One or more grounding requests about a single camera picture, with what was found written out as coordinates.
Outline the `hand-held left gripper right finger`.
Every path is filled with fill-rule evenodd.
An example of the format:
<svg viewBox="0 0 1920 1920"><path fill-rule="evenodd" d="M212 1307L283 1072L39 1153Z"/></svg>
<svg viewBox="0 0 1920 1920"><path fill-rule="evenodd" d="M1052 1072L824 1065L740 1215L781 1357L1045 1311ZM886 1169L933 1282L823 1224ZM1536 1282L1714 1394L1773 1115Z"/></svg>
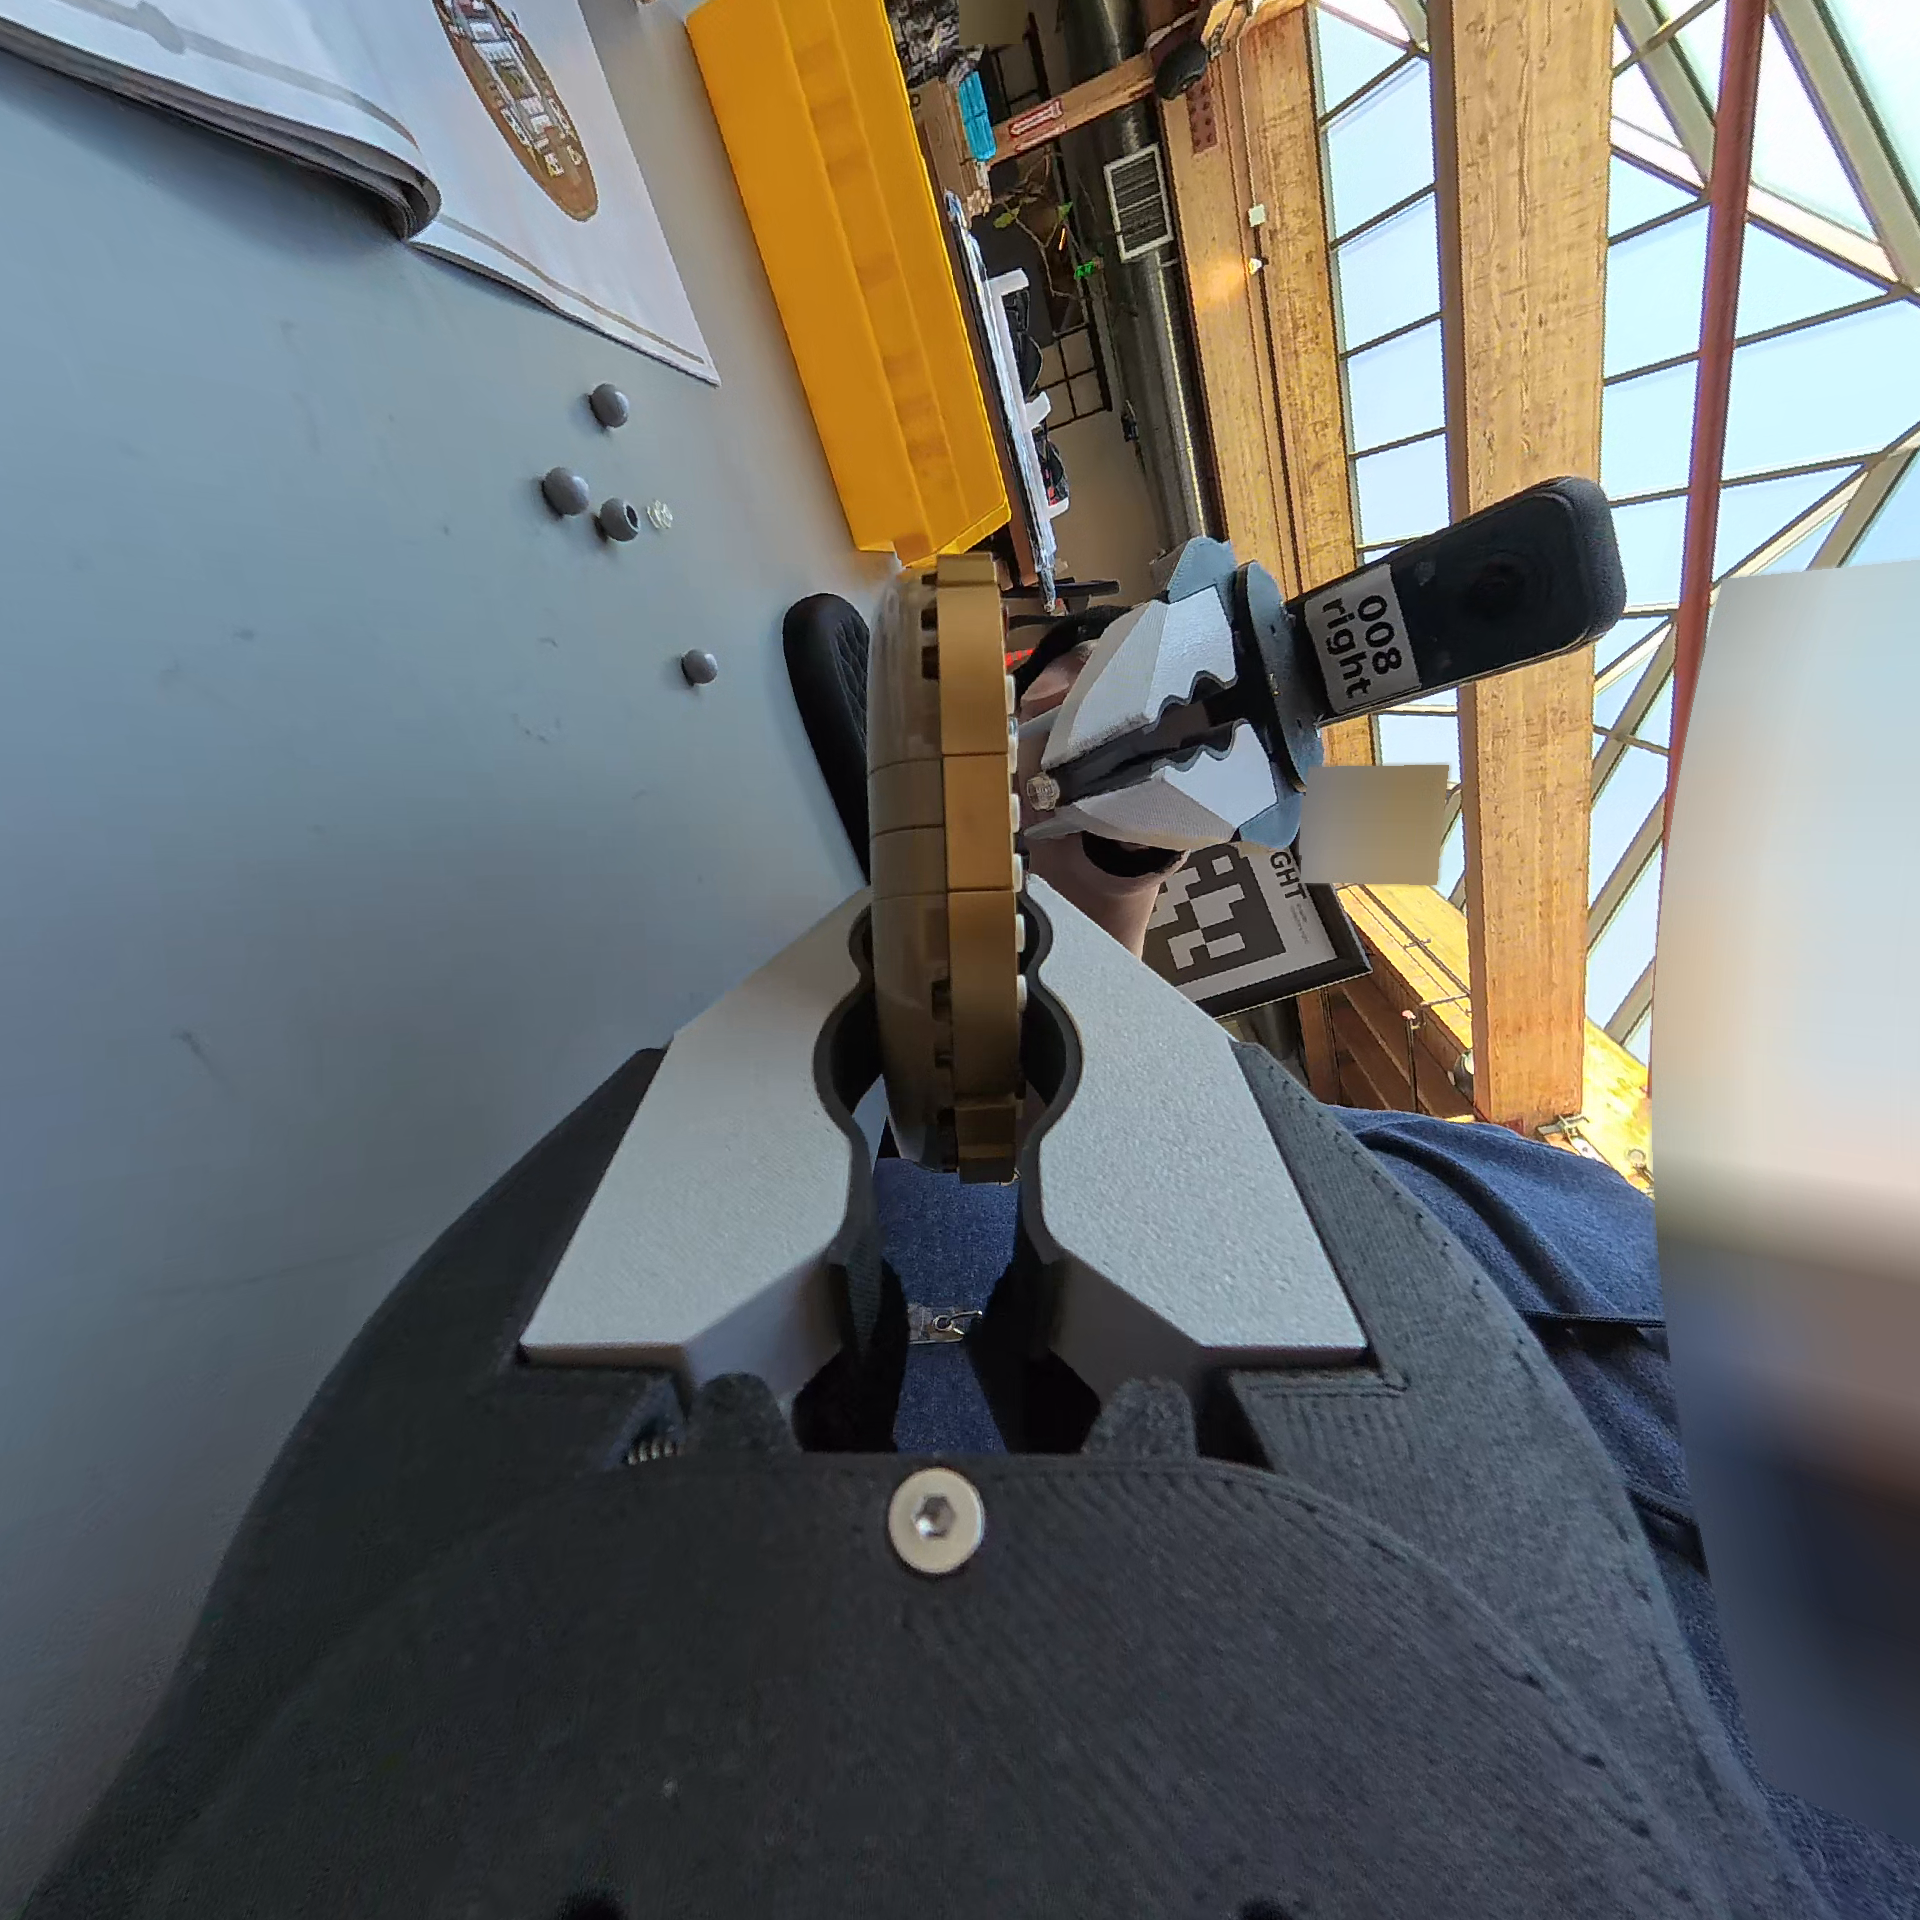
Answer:
<svg viewBox="0 0 1920 1920"><path fill-rule="evenodd" d="M1132 1381L1340 1379L1357 1307L1234 1044L1055 888L1024 891L1012 1415Z"/></svg>

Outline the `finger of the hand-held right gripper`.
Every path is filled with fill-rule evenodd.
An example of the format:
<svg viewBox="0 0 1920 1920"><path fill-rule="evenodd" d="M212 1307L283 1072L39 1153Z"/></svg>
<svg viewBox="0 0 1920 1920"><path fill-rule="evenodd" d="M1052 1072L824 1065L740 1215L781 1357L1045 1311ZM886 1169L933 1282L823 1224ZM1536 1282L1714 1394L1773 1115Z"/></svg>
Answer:
<svg viewBox="0 0 1920 1920"><path fill-rule="evenodd" d="M1154 733L1174 709L1237 683L1231 619L1215 593L1148 600L1095 642L1052 712L1043 768L1062 770Z"/></svg>
<svg viewBox="0 0 1920 1920"><path fill-rule="evenodd" d="M1234 731L1219 744L1198 739L1187 753L1163 756L1141 772L1103 775L1070 791L1068 775L1088 775L1091 762L1048 772L1060 799L1032 807L1024 794L1024 829L1032 836L1096 832L1144 849L1203 851L1245 842L1256 849L1290 849L1302 825L1306 799L1278 778L1255 731Z"/></svg>

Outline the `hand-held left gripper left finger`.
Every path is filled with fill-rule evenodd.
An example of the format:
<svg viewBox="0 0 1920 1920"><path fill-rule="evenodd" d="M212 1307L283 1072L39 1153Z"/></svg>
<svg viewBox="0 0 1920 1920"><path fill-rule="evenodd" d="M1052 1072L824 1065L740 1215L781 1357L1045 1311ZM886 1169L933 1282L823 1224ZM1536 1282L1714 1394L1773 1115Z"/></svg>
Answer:
<svg viewBox="0 0 1920 1920"><path fill-rule="evenodd" d="M754 1376L805 1445L888 1445L899 1288L879 1258L870 891L856 890L668 1044L518 1347Z"/></svg>

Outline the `gold round lego base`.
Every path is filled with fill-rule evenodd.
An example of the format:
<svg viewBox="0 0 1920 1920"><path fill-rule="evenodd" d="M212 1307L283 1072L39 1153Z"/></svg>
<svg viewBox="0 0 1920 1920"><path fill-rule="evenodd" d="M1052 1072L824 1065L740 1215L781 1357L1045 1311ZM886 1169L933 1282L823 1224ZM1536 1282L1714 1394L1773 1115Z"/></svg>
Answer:
<svg viewBox="0 0 1920 1920"><path fill-rule="evenodd" d="M870 978L895 1153L1016 1175L1024 865L992 557L906 569L870 627Z"/></svg>

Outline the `lego instruction booklet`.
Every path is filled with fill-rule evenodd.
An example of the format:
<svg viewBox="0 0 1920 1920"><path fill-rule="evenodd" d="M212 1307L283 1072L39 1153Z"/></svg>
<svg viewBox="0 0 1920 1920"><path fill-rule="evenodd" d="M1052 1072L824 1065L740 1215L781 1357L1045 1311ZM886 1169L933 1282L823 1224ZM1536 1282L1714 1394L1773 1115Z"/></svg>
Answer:
<svg viewBox="0 0 1920 1920"><path fill-rule="evenodd" d="M4 2L3 35L359 186L421 252L717 384L581 4Z"/></svg>

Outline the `person's right hand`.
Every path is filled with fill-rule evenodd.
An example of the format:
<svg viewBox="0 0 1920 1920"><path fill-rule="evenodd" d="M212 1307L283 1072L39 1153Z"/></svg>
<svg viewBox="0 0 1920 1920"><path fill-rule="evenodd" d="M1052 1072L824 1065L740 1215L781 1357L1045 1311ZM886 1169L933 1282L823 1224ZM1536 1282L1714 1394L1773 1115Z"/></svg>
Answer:
<svg viewBox="0 0 1920 1920"><path fill-rule="evenodd" d="M1031 881L1043 881L1133 956L1167 875L1187 865L1176 849L1122 843L1096 832L1027 836Z"/></svg>

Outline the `framed marker sign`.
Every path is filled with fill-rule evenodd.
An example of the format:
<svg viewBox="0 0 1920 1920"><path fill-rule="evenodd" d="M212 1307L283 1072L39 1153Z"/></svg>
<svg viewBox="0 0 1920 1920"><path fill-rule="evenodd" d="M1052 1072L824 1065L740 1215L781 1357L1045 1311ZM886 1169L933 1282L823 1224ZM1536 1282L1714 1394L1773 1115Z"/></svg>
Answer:
<svg viewBox="0 0 1920 1920"><path fill-rule="evenodd" d="M1166 875L1142 961L1205 1016L1237 1017L1371 971L1335 888L1298 849L1203 849Z"/></svg>

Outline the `wooden roof beam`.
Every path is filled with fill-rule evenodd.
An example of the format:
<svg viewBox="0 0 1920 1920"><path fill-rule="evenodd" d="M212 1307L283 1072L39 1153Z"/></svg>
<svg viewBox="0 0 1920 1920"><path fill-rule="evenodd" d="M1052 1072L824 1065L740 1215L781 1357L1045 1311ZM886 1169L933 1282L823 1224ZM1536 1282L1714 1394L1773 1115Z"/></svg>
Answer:
<svg viewBox="0 0 1920 1920"><path fill-rule="evenodd" d="M1428 7L1454 516L1600 475L1612 32L1605 2ZM1474 1111L1582 1115L1594 649L1458 705Z"/></svg>

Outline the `black wrist rest pad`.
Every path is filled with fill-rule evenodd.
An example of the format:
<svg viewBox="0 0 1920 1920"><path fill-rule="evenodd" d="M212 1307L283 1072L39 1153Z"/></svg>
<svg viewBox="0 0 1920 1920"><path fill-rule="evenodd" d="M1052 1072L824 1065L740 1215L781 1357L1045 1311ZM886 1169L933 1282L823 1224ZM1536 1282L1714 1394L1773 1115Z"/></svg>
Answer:
<svg viewBox="0 0 1920 1920"><path fill-rule="evenodd" d="M870 629L843 597L811 593L784 613L787 676L855 861L870 875Z"/></svg>

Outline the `yellow plastic bin stack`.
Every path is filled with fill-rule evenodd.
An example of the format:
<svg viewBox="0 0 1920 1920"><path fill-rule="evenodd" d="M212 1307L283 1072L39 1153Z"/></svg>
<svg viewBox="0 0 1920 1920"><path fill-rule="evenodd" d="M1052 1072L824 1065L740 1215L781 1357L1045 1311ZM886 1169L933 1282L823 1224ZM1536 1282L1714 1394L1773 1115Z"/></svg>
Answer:
<svg viewBox="0 0 1920 1920"><path fill-rule="evenodd" d="M968 552L1011 505L883 4L685 26L855 548Z"/></svg>

